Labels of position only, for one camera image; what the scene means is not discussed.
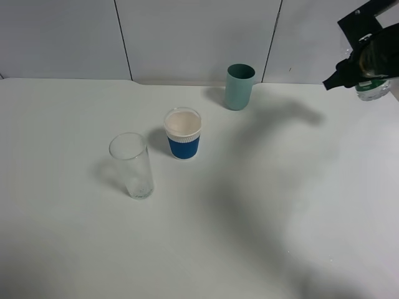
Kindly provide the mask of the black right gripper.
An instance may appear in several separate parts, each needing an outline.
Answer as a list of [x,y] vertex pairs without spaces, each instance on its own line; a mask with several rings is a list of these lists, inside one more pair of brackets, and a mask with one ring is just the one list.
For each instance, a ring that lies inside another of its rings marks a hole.
[[398,24],[383,29],[377,20],[394,5],[394,0],[371,0],[338,21],[352,50],[365,37],[371,38],[361,54],[353,51],[335,66],[335,72],[322,82],[326,90],[351,88],[367,78],[398,77]]

